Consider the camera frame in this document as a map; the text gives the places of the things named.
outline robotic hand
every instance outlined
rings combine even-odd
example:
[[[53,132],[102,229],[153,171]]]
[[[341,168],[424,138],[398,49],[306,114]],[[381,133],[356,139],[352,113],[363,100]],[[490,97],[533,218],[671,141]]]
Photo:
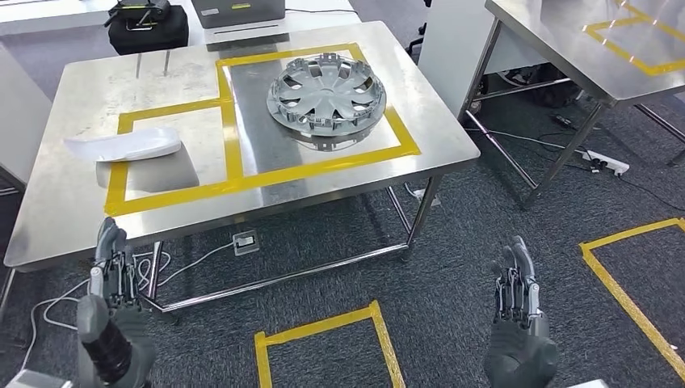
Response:
[[[156,356],[145,334],[136,263],[126,232],[106,218],[88,294],[78,302],[78,375],[87,388],[149,386]]]
[[[557,371],[557,345],[538,308],[540,286],[526,244],[515,237],[504,248],[505,267],[496,264],[495,316],[485,374],[493,388],[543,388]]]

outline yellow tape rectangle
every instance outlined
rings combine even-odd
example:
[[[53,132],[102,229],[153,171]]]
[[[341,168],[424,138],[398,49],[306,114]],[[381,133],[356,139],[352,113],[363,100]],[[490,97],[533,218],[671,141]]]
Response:
[[[669,35],[673,36],[674,38],[681,40],[682,42],[685,42],[685,34],[678,31],[677,29],[669,26],[668,24],[664,24],[663,22],[661,22],[655,18],[650,17],[645,12],[642,12],[642,11],[638,10],[636,7],[628,4],[625,0],[623,0],[623,1],[622,0],[614,0],[614,1],[619,6],[619,8],[624,8],[631,15],[635,15],[635,16],[631,17],[631,18],[626,18],[626,19],[608,20],[606,22],[586,25],[582,30],[587,35],[592,36],[592,38],[594,40],[597,40],[604,47],[606,47],[607,49],[610,49],[619,57],[630,62],[631,64],[633,64],[638,69],[642,70],[642,72],[647,74],[647,75],[656,76],[656,75],[661,75],[661,74],[668,73],[671,71],[685,69],[685,58],[677,60],[677,61],[662,63],[660,65],[647,65],[640,58],[637,58],[636,56],[632,55],[631,53],[629,53],[625,49],[621,48],[618,44],[611,42],[610,40],[608,40],[607,38],[602,36],[602,34],[600,34],[598,32],[598,30],[629,26],[632,24],[639,24],[639,23],[648,23],[649,25],[656,26],[657,28],[659,28],[660,30],[665,32],[666,34],[669,34]]]
[[[262,388],[271,387],[271,368],[269,366],[267,346],[284,344],[288,341],[298,340],[300,338],[319,334],[324,331],[337,329],[338,327],[346,326],[369,318],[373,321],[373,326],[376,329],[378,341],[380,342],[380,349],[383,352],[385,364],[388,366],[390,381],[393,383],[393,387],[405,387],[400,365],[397,363],[397,357],[395,356],[393,344],[390,342],[390,335],[388,334],[388,329],[385,327],[383,316],[380,314],[380,306],[377,301],[371,302],[368,307],[364,307],[363,309],[336,315],[334,317],[326,318],[314,323],[308,323],[304,326],[295,327],[293,329],[282,331],[278,334],[266,336],[264,331],[260,331],[255,334],[254,351],[257,357],[259,386]]]
[[[619,304],[624,308],[625,312],[628,313],[630,318],[637,324],[637,326],[647,335],[647,338],[652,342],[654,347],[666,358],[666,361],[673,367],[675,372],[683,379],[685,382],[685,362],[680,358],[678,353],[673,350],[668,341],[663,337],[661,332],[650,322],[650,320],[645,316],[639,307],[632,301],[630,296],[621,288],[613,276],[607,271],[607,269],[597,260],[595,255],[592,253],[593,249],[603,247],[607,244],[614,243],[619,240],[626,238],[631,238],[639,234],[651,232],[653,230],[659,230],[667,228],[669,226],[678,226],[683,232],[685,232],[685,219],[682,218],[671,218],[670,220],[655,222],[654,224],[649,224],[645,226],[640,226],[634,229],[626,230],[611,236],[600,238],[593,242],[584,242],[580,244],[582,251],[582,258],[587,263],[588,267],[592,269],[592,272],[604,283],[611,295],[619,302]]]
[[[232,192],[240,192],[251,188],[260,188],[278,183],[285,183],[296,179],[304,179],[315,175],[340,171],[352,167],[360,167],[393,158],[409,155],[419,155],[421,150],[411,137],[406,126],[397,114],[392,102],[388,100],[385,107],[385,119],[393,130],[399,145],[381,150],[373,150],[362,154],[350,155],[342,158],[329,159],[321,162],[286,167],[279,170],[267,171],[257,175],[244,176],[242,168],[240,139],[236,128],[236,112],[233,92],[226,72],[231,66],[254,64],[264,61],[274,61],[291,57],[305,57],[318,53],[348,51],[358,61],[366,61],[357,44],[335,44],[330,46],[303,48],[300,50],[264,53],[246,57],[225,58],[216,61],[216,78],[219,97],[205,101],[182,103],[169,107],[146,109],[138,112],[122,113],[119,116],[119,134],[129,133],[137,120],[153,117],[168,116],[178,113],[191,112],[200,109],[221,109],[221,123],[224,132],[224,149],[227,180],[211,183],[194,188],[184,188],[172,192],[163,192],[133,200],[126,200],[126,181],[128,176],[128,162],[113,163],[110,183],[107,188],[105,213],[111,216],[143,212],[201,200],[213,196],[220,196]]]

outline table surface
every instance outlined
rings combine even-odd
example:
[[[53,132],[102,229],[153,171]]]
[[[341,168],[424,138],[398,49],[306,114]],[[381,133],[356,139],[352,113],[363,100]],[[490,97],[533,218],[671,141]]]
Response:
[[[283,56],[284,52],[297,49],[357,44],[385,86],[388,107],[397,112],[420,154],[116,216],[117,224],[127,230],[134,245],[454,171],[480,155],[381,22],[294,32],[248,42],[250,45],[245,41],[227,43],[218,51],[195,46],[171,50],[168,56],[162,51],[67,65],[9,242],[5,265],[31,271],[58,264],[63,259],[87,257],[95,248],[99,225],[106,216],[109,170],[119,167],[104,163],[96,166],[75,158],[63,146],[64,138],[88,139],[115,134],[120,121],[125,121],[120,117],[130,112],[221,100],[217,98],[221,93],[217,69],[227,77],[233,91],[235,136],[231,135],[231,139],[226,134],[222,109],[217,107],[177,114],[160,113],[164,109],[157,109],[152,112],[166,116],[134,121],[133,130],[159,125],[176,128],[184,149],[168,157],[118,165],[128,166],[125,200],[164,197],[170,193],[175,196],[185,191],[173,189],[211,186],[230,179],[229,175],[235,171],[227,163],[234,156],[225,154],[225,143],[235,144],[235,137],[240,147],[240,172],[248,178],[280,168],[387,149],[400,142],[385,118],[370,132],[339,139],[338,144],[298,137],[279,126],[266,107],[268,85],[290,58],[230,68],[216,63],[222,58],[275,52]],[[332,51],[347,54],[341,50]]]
[[[485,7],[609,106],[685,90],[684,0],[487,0]]]

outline cable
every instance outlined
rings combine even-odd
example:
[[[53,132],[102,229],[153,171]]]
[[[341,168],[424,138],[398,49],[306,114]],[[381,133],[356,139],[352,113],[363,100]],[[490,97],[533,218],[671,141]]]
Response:
[[[70,289],[70,290],[67,291],[66,293],[63,293],[60,297],[55,297],[55,298],[53,298],[53,299],[48,299],[48,300],[45,300],[45,301],[42,301],[42,302],[38,302],[38,303],[36,303],[35,306],[33,306],[33,307],[31,308],[31,329],[32,329],[32,337],[31,337],[31,343],[28,345],[28,349],[27,349],[27,351],[26,351],[26,356],[23,358],[23,363],[22,363],[21,369],[25,369],[25,368],[26,368],[26,364],[28,363],[28,357],[31,356],[31,350],[33,350],[33,346],[36,344],[36,338],[38,337],[38,327],[36,326],[36,316],[35,316],[35,314],[36,314],[36,309],[37,309],[39,306],[46,305],[46,304],[50,303],[50,306],[48,306],[48,308],[45,309],[45,312],[43,313],[43,319],[45,319],[45,321],[48,322],[48,323],[52,323],[52,324],[55,324],[55,325],[58,325],[58,326],[61,326],[61,327],[66,327],[66,328],[68,328],[68,329],[70,329],[70,330],[77,330],[76,327],[73,327],[73,326],[71,326],[71,325],[67,325],[66,323],[56,322],[56,321],[53,321],[53,320],[51,320],[51,319],[48,319],[47,313],[48,313],[48,310],[50,310],[51,307],[55,306],[59,301],[70,301],[70,302],[77,302],[77,303],[78,303],[78,299],[77,299],[77,298],[75,298],[75,297],[67,297],[67,295],[69,295],[70,293],[76,291],[76,290],[79,289],[82,285],[84,285],[85,283],[88,283],[89,281],[90,281],[90,279],[86,279],[86,280],[82,281],[81,283],[75,285],[72,289]]]
[[[466,129],[466,130],[467,130],[467,131],[470,131],[470,132],[478,132],[478,133],[480,133],[481,135],[485,135],[485,134],[486,134],[486,133],[483,133],[480,129]],[[488,129],[488,132],[487,132],[487,133],[496,133],[496,134],[498,134],[498,135],[504,135],[504,136],[508,136],[508,137],[513,137],[513,138],[516,138],[516,139],[519,139],[519,140],[533,141],[533,142],[535,142],[535,143],[545,144],[545,145],[547,145],[547,146],[554,146],[554,147],[564,148],[564,149],[566,148],[566,147],[564,147],[563,145],[558,145],[558,144],[554,144],[554,143],[547,143],[546,141],[538,141],[538,140],[532,139],[532,138],[530,138],[530,137],[524,137],[524,136],[519,136],[519,135],[513,135],[513,134],[511,134],[511,133],[506,133],[506,132],[491,131],[491,130]],[[517,147],[519,147],[519,148],[523,148],[523,149],[526,150],[526,151],[532,152],[533,154],[535,154],[535,155],[538,156],[539,158],[549,160],[550,162],[556,162],[556,160],[554,160],[554,159],[552,159],[552,158],[548,158],[548,157],[546,157],[546,156],[544,156],[544,155],[538,154],[537,152],[535,152],[534,150],[531,150],[530,148],[528,148],[528,147],[526,147],[526,146],[523,146],[523,145],[520,145],[520,144],[516,144],[516,143],[514,143],[514,142],[512,142],[511,144],[513,144],[514,146],[517,146]],[[584,147],[582,147],[582,149],[583,149],[584,151],[581,151],[581,150],[574,150],[574,151],[577,152],[577,153],[579,153],[579,154],[581,154],[581,155],[586,154],[586,153],[587,153],[587,149],[585,149]],[[590,170],[586,169],[585,167],[575,166],[575,165],[573,165],[573,164],[564,164],[564,166],[576,168],[576,169],[578,169],[578,170],[583,170],[583,171],[590,171]]]
[[[411,189],[409,188],[409,184],[408,184],[407,182],[405,182],[405,189],[406,189],[406,191],[409,193],[410,196],[416,198],[417,200],[420,200],[420,199],[421,199],[421,196],[420,196],[420,195],[418,195],[418,194],[416,194],[416,193],[414,193],[414,192],[411,191]]]
[[[133,258],[134,258],[134,259],[137,259],[137,258],[142,257],[142,256],[152,255],[153,253],[154,253],[154,252],[139,253],[139,254],[137,254],[137,255],[133,255]],[[167,261],[166,261],[166,263],[162,264],[162,266],[159,268],[159,272],[164,271],[164,268],[166,268],[166,266],[169,265],[169,263],[171,263],[171,255],[169,255],[169,254],[166,253],[166,252],[162,252],[162,255],[165,256],[165,257],[167,258]],[[146,268],[146,270],[145,270],[145,273],[143,273],[143,272],[141,271],[141,267],[142,267],[142,264],[143,264],[143,263],[147,263],[147,264],[148,264],[148,266],[147,266],[147,268]],[[139,261],[139,262],[137,261],[137,263],[136,263],[136,268],[137,268],[137,270],[138,270],[138,277],[141,278],[141,279],[138,281],[138,289],[143,289],[143,288],[145,288],[145,287],[149,284],[148,275],[149,275],[149,270],[150,270],[150,259],[142,259],[142,260]]]
[[[359,15],[359,13],[357,13],[357,11],[355,11],[355,10],[318,10],[318,11],[312,11],[312,10],[298,10],[295,8],[286,8],[285,10],[286,11],[293,11],[293,12],[306,12],[308,14],[321,14],[321,13],[325,13],[325,12],[351,12],[351,13]]]
[[[178,275],[179,273],[181,273],[181,272],[183,272],[183,271],[185,271],[185,270],[187,270],[187,269],[189,269],[189,268],[193,268],[193,267],[195,267],[197,264],[202,263],[202,260],[207,259],[210,255],[213,255],[214,253],[217,253],[218,251],[220,251],[220,250],[222,250],[222,249],[225,249],[225,248],[228,248],[228,247],[232,247],[232,246],[233,246],[233,243],[229,243],[229,244],[226,244],[226,245],[224,245],[224,246],[218,247],[217,249],[215,249],[215,250],[213,250],[213,251],[210,251],[210,252],[207,253],[206,255],[204,255],[204,256],[200,257],[199,259],[197,259],[196,261],[192,262],[191,264],[188,264],[187,266],[185,266],[185,267],[179,269],[178,271],[172,273],[172,274],[171,274],[169,277],[167,277],[163,282],[161,282],[161,283],[159,284],[158,287],[162,287],[162,286],[165,285],[169,280],[173,279],[174,276]]]
[[[217,249],[214,249],[213,251],[210,251],[210,252],[207,253],[206,255],[204,255],[204,256],[202,256],[201,258],[199,258],[198,260],[194,261],[192,264],[189,264],[189,265],[187,265],[186,267],[183,267],[183,268],[179,269],[178,271],[172,273],[171,276],[167,277],[162,283],[160,283],[160,284],[158,285],[158,287],[161,287],[161,286],[165,285],[166,282],[168,282],[169,280],[171,280],[172,278],[174,278],[174,276],[177,276],[179,273],[181,273],[181,272],[183,272],[183,271],[185,271],[185,270],[187,270],[187,269],[189,269],[189,268],[195,267],[197,264],[200,264],[203,260],[207,259],[210,255],[213,255],[214,253],[217,253],[218,251],[220,251],[220,250],[222,250],[222,249],[225,249],[225,248],[228,248],[228,247],[232,247],[232,246],[233,246],[233,243],[230,243],[230,244],[226,244],[226,245],[224,245],[224,246],[218,247]],[[152,254],[153,254],[153,252],[140,253],[140,254],[137,254],[137,255],[133,255],[133,258],[136,259],[136,258],[138,258],[138,257],[142,257],[142,256],[146,256],[146,255],[152,255]],[[169,254],[166,253],[166,252],[162,252],[162,255],[164,255],[168,260],[159,268],[159,271],[160,271],[160,272],[161,272],[164,268],[166,268],[166,266],[169,265],[169,263],[171,262],[171,255],[169,255]],[[145,274],[144,274],[144,273],[141,271],[141,265],[142,265],[143,263],[145,263],[145,262],[148,263],[148,267],[147,267],[147,270],[145,271]],[[138,282],[138,285],[139,285],[139,287],[141,287],[141,288],[142,288],[142,287],[145,287],[145,285],[141,285],[141,283],[142,283],[143,281],[147,281],[147,282],[149,283],[149,278],[147,277],[148,274],[149,274],[149,262],[150,262],[149,259],[143,259],[143,260],[141,260],[140,262],[137,262],[137,263],[136,263],[136,268],[137,268],[137,271],[138,271],[138,275],[141,277],[141,280]],[[64,327],[64,328],[66,328],[66,329],[70,329],[70,330],[73,330],[73,331],[77,331],[78,329],[77,329],[75,326],[69,325],[69,324],[67,324],[67,323],[62,323],[62,322],[54,321],[54,320],[48,318],[48,311],[50,311],[51,308],[53,308],[57,303],[59,303],[59,302],[61,302],[61,301],[70,301],[70,302],[77,302],[77,303],[78,303],[78,299],[77,299],[77,298],[75,298],[75,297],[68,297],[68,295],[69,295],[70,293],[76,291],[77,289],[81,288],[84,284],[88,283],[89,281],[90,281],[90,278],[88,278],[88,279],[82,281],[81,283],[75,285],[72,289],[70,289],[70,290],[67,291],[66,293],[63,293],[60,297],[55,297],[55,298],[48,299],[48,300],[45,300],[45,301],[42,301],[42,302],[38,302],[38,303],[36,303],[35,306],[33,306],[33,307],[31,308],[31,329],[32,329],[32,338],[31,338],[31,343],[28,345],[28,349],[27,349],[27,351],[26,351],[26,356],[23,358],[23,363],[22,363],[21,369],[25,369],[25,368],[26,368],[26,364],[28,363],[28,358],[31,356],[31,351],[33,350],[33,346],[36,344],[36,338],[38,337],[38,327],[37,327],[37,325],[36,325],[36,316],[35,316],[35,315],[36,315],[36,309],[37,309],[38,307],[42,306],[42,305],[46,305],[46,304],[49,303],[49,306],[48,306],[48,307],[45,309],[45,311],[43,312],[43,319],[45,320],[45,322],[46,322],[46,323],[51,323],[51,324],[53,324],[53,325],[57,325],[57,326],[59,326],[59,327]]]
[[[656,198],[656,199],[658,199],[659,201],[661,201],[664,205],[668,205],[668,206],[670,206],[671,208],[676,209],[676,210],[678,210],[678,211],[680,211],[680,212],[685,212],[685,209],[679,208],[678,206],[673,205],[673,204],[671,204],[670,202],[668,202],[668,201],[662,199],[660,196],[658,196],[658,195],[654,194],[653,192],[651,192],[648,188],[643,188],[643,187],[640,186],[639,184],[635,184],[635,183],[633,183],[633,182],[628,182],[627,180],[623,179],[623,177],[622,177],[621,175],[618,175],[618,177],[619,177],[619,179],[620,179],[621,182],[627,183],[627,184],[629,184],[630,186],[633,186],[634,188],[639,188],[639,189],[641,189],[641,190],[643,190],[643,191],[645,191],[645,192],[648,192],[651,196],[653,196],[654,198]]]
[[[467,131],[470,131],[470,132],[479,132],[479,133],[482,133],[482,131],[481,131],[480,129],[466,129],[466,130],[467,130]],[[550,147],[555,147],[555,148],[559,148],[559,149],[562,149],[562,150],[565,150],[565,149],[566,149],[566,147],[564,147],[563,145],[558,145],[558,144],[555,144],[555,143],[549,143],[549,142],[546,142],[546,141],[541,141],[541,140],[538,140],[538,139],[533,139],[532,137],[525,137],[525,136],[514,135],[513,133],[493,131],[493,130],[490,130],[490,129],[488,129],[488,133],[496,133],[497,135],[503,135],[503,136],[513,137],[514,139],[525,140],[525,141],[532,141],[532,142],[535,142],[535,143],[538,143],[538,144],[542,144],[542,145],[550,146]],[[585,152],[587,152],[587,150],[585,150],[585,151],[574,150],[574,151],[577,152],[577,153],[579,153],[579,154],[583,154],[583,155],[585,154]]]

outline metal surface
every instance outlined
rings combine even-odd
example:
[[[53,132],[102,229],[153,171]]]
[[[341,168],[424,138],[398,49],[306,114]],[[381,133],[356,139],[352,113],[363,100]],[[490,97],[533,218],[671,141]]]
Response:
[[[388,192],[388,196],[390,196],[390,200],[393,202],[395,210],[397,210],[397,215],[400,216],[402,226],[404,226],[405,231],[409,234],[411,232],[411,225],[409,224],[404,209],[402,209],[402,206],[400,205],[400,201],[397,200],[397,196],[395,196],[395,191],[391,187],[387,187],[385,190]]]
[[[680,131],[680,129],[677,129],[671,123],[664,120],[656,112],[654,112],[653,110],[649,109],[648,107],[646,107],[645,105],[643,105],[641,103],[636,104],[635,108],[638,111],[644,113],[645,116],[649,117],[653,122],[657,123],[660,127],[664,128],[668,133],[675,136],[675,138],[677,138],[681,142],[685,143],[685,133],[682,133]]]
[[[575,150],[585,141],[587,135],[592,132],[592,128],[595,126],[595,123],[597,122],[597,119],[599,118],[599,115],[602,113],[603,109],[605,109],[605,107],[601,103],[597,103],[595,105],[585,121],[582,123],[581,128],[576,132],[574,138],[571,139],[571,142],[561,152],[559,159],[557,159],[557,161],[547,170],[540,184],[537,185],[537,187],[534,188],[530,193],[526,199],[524,207],[532,205],[535,199],[549,187],[557,172],[561,170],[564,164],[566,164],[566,162],[571,158],[571,155],[574,154]]]
[[[19,194],[19,190],[17,190],[16,188],[0,189],[0,196],[13,196],[14,194]]]
[[[499,20],[495,19],[492,28],[490,29],[490,33],[488,34],[488,39],[485,41],[485,48],[483,49],[483,52],[481,54],[481,59],[478,60],[478,66],[476,67],[476,73],[473,75],[473,79],[471,80],[469,92],[466,94],[464,104],[461,106],[459,114],[456,117],[459,121],[462,121],[464,119],[464,111],[468,110],[469,107],[471,107],[473,98],[476,97],[476,93],[478,92],[478,86],[481,84],[481,78],[483,78],[483,74],[485,74],[485,68],[488,66],[488,61],[490,60],[490,57],[492,56],[492,52],[494,50],[494,44],[495,42],[497,42],[497,37],[499,36],[499,32],[501,30],[502,23],[500,23]]]
[[[426,222],[426,217],[431,211],[431,204],[433,203],[433,198],[435,194],[438,193],[438,188],[440,182],[443,180],[442,175],[431,176],[428,179],[428,185],[426,186],[426,191],[423,193],[423,198],[421,199],[421,204],[416,212],[416,217],[414,218],[414,224],[411,226],[411,231],[409,232],[409,237],[407,238],[407,244],[411,245],[418,234],[421,233],[423,228],[423,223]]]
[[[381,22],[293,32],[287,41],[266,37],[226,44],[219,51],[179,48],[171,51],[166,76],[166,52],[141,54],[138,76],[137,55],[73,63],[65,67],[62,75],[5,264],[31,271],[63,259],[87,257],[95,248],[94,231],[105,217],[107,189],[98,185],[95,164],[69,154],[62,145],[65,137],[85,139],[115,134],[120,113],[215,99],[219,94],[215,62],[220,58],[349,42],[357,43],[374,73],[383,80],[388,105],[397,111],[421,154],[118,216],[116,223],[128,232],[129,242],[138,246],[177,238],[427,178],[466,167],[480,155]],[[225,70],[234,94],[245,176],[397,145],[385,118],[362,140],[330,152],[303,146],[293,139],[289,129],[278,130],[280,125],[269,116],[264,95],[288,62],[265,61]],[[200,185],[226,179],[225,139],[218,108],[140,120],[133,127],[135,130],[161,124],[179,131]],[[134,175],[146,177],[145,187],[150,192],[178,187],[175,180],[193,181],[174,173],[174,169],[162,169],[159,163],[131,163],[128,183],[133,184]],[[126,198],[141,198],[150,192],[127,190]],[[64,227],[65,220],[69,220],[69,227]]]
[[[534,83],[532,85],[513,87],[511,89],[505,89],[503,91],[494,91],[492,93],[488,93],[487,95],[479,95],[477,97],[474,97],[472,102],[475,103],[476,101],[482,101],[484,99],[493,99],[495,97],[501,97],[503,95],[513,95],[514,93],[519,93],[521,91],[532,91],[533,89],[540,89],[541,87],[557,85],[559,83],[568,82],[570,80],[571,78],[561,78],[555,79],[554,81],[540,82]]]
[[[485,8],[608,106],[685,90],[677,66],[685,55],[682,1],[487,0]],[[642,62],[652,70],[676,65],[648,75]]]
[[[657,123],[660,127],[664,128],[668,133],[675,136],[675,138],[677,138],[681,142],[685,143],[685,133],[681,132],[680,129],[677,129],[671,123],[664,120],[655,111],[649,109],[648,107],[646,107],[645,105],[643,105],[641,103],[636,104],[635,108],[638,111],[644,113],[645,116],[649,117],[652,121]],[[681,151],[678,155],[676,155],[673,159],[671,159],[670,162],[668,162],[668,165],[669,166],[679,166],[680,164],[683,163],[683,160],[685,160],[685,150]]]
[[[521,178],[523,178],[523,180],[526,181],[527,185],[532,189],[537,188],[537,183],[535,182],[535,180],[533,180],[533,178],[531,178],[531,176],[523,169],[523,167],[521,167],[521,165],[519,165],[519,163],[516,162],[516,159],[514,159],[514,157],[512,157],[504,149],[504,147],[502,147],[501,144],[499,144],[499,141],[497,141],[497,138],[492,133],[490,133],[490,131],[488,131],[488,129],[486,127],[484,127],[483,124],[481,124],[481,122],[478,121],[478,119],[471,112],[469,112],[467,110],[466,115],[469,117],[469,119],[471,119],[471,121],[473,121],[473,123],[478,127],[478,129],[481,130],[481,132],[485,135],[485,137],[487,137],[487,139],[490,140],[490,142],[493,144],[493,146],[495,148],[497,148],[497,150],[500,152],[500,154],[502,154],[504,156],[506,161],[512,167],[514,167],[514,169],[516,170],[517,173],[519,173]]]
[[[148,283],[148,297],[157,297],[157,283],[159,282],[159,268],[162,265],[163,241],[157,241],[153,245],[152,258],[150,259],[150,279]]]
[[[166,306],[161,306],[158,303],[156,303],[155,301],[152,301],[145,296],[142,296],[142,297],[153,308],[161,311],[162,313],[168,313],[168,312],[180,310],[180,309],[183,309],[186,307],[197,306],[201,303],[215,301],[217,299],[222,299],[223,297],[231,297],[233,295],[238,295],[239,293],[246,293],[248,291],[254,291],[256,289],[261,289],[261,288],[267,287],[269,285],[275,285],[275,284],[278,284],[278,283],[281,283],[281,282],[284,282],[287,280],[293,280],[293,279],[296,279],[298,277],[312,275],[314,273],[319,273],[319,272],[323,272],[323,271],[326,271],[329,269],[342,267],[342,266],[348,265],[348,264],[358,263],[359,261],[363,261],[366,259],[372,259],[374,257],[378,257],[381,255],[387,255],[387,254],[393,253],[393,252],[404,251],[407,248],[409,248],[409,246],[406,243],[402,243],[402,244],[393,245],[391,247],[376,249],[375,251],[364,253],[362,255],[352,256],[352,257],[347,258],[347,259],[341,259],[341,260],[333,261],[333,262],[323,264],[323,265],[319,265],[319,266],[316,266],[313,268],[308,268],[308,269],[305,269],[303,271],[292,272],[292,273],[289,273],[287,275],[273,277],[271,279],[258,280],[258,281],[252,282],[252,283],[248,283],[246,285],[240,285],[240,286],[232,288],[232,289],[225,289],[222,291],[217,291],[215,293],[209,293],[209,294],[203,295],[201,297],[192,297],[192,298],[187,299],[185,301],[170,303],[169,305],[166,305]]]
[[[17,192],[25,192],[26,184],[0,164],[0,179],[8,182]]]
[[[402,244],[397,244],[393,245],[391,247],[384,247],[384,248],[379,248],[374,251],[370,251],[367,253],[363,253],[360,255],[355,255],[352,257],[348,257],[346,259],[340,259],[340,260],[335,260],[333,262],[327,263],[327,264],[321,264],[316,267],[311,267],[311,268],[306,268],[300,271],[295,271],[291,272],[287,275],[282,275],[282,276],[276,276],[272,277],[271,279],[266,279],[266,280],[257,280],[251,283],[248,283],[246,285],[239,285],[238,287],[233,287],[231,289],[225,289],[222,291],[217,291],[215,293],[209,293],[207,295],[199,296],[199,297],[191,297],[189,299],[186,299],[184,301],[180,302],[174,302],[166,306],[161,306],[160,304],[157,303],[157,301],[154,300],[153,297],[147,297],[146,300],[149,302],[149,304],[157,309],[158,311],[162,313],[168,313],[174,310],[180,310],[186,307],[191,307],[191,306],[196,306],[199,305],[200,303],[205,303],[205,302],[210,302],[214,301],[216,299],[221,299],[223,297],[230,297],[233,295],[237,295],[239,293],[245,293],[248,291],[253,291],[256,289],[261,289],[262,287],[267,287],[268,285],[274,285],[277,283],[280,283],[282,281],[286,280],[292,280],[296,279],[301,276],[307,276],[307,275],[312,275],[314,273],[318,272],[323,272],[329,269],[337,268],[337,267],[342,267],[343,265],[348,265],[348,264],[354,264],[358,263],[359,261],[366,260],[366,259],[372,259],[374,257],[378,257],[381,255],[387,255],[389,253],[394,253],[398,251],[409,251],[409,249],[412,247],[414,240],[418,237],[418,234],[421,232],[421,229],[423,228],[423,224],[426,221],[428,213],[431,211],[431,204],[433,202],[433,198],[435,198],[435,194],[438,192],[438,187],[440,185],[440,182],[442,181],[443,176],[442,175],[436,175],[436,176],[431,176],[428,179],[428,185],[426,186],[426,191],[421,199],[421,203],[418,207],[418,211],[416,213],[416,217],[414,218],[414,223],[411,225],[406,219],[406,215],[404,213],[404,210],[402,210],[402,207],[400,206],[399,201],[397,200],[397,197],[395,196],[395,193],[391,187],[387,187],[388,194],[390,195],[390,199],[393,202],[393,205],[395,206],[395,209],[397,210],[397,214],[399,214],[400,219],[402,220],[402,224],[405,227],[405,230],[407,231],[407,239],[406,242]],[[234,235],[233,243],[236,242],[236,235]]]
[[[7,312],[7,300],[10,297],[10,290],[12,290],[12,284],[15,282],[15,276],[17,271],[15,269],[10,269],[5,275],[5,282],[2,283],[2,289],[0,289],[0,324],[5,318],[5,313]]]
[[[271,84],[271,116],[282,125],[314,136],[343,136],[380,120],[385,90],[371,66],[323,53],[297,58]]]

